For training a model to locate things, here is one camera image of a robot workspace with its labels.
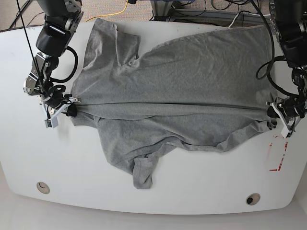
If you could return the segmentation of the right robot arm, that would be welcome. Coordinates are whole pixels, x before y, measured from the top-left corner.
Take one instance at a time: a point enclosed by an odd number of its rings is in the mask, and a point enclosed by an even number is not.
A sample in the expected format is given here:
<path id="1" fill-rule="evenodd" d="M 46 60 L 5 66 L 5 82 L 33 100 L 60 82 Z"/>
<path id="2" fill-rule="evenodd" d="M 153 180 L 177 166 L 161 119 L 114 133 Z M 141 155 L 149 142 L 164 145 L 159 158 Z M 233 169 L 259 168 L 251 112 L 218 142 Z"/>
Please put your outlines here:
<path id="1" fill-rule="evenodd" d="M 38 4 L 45 14 L 45 22 L 36 41 L 38 53 L 32 56 L 32 69 L 25 80 L 24 92 L 40 98 L 50 123 L 52 110 L 68 117 L 77 115 L 76 100 L 71 94 L 65 94 L 65 83 L 71 80 L 78 67 L 78 55 L 69 42 L 83 16 L 82 1 L 40 0 Z M 64 79 L 53 78 L 51 73 L 65 51 L 74 56 L 71 74 Z"/>

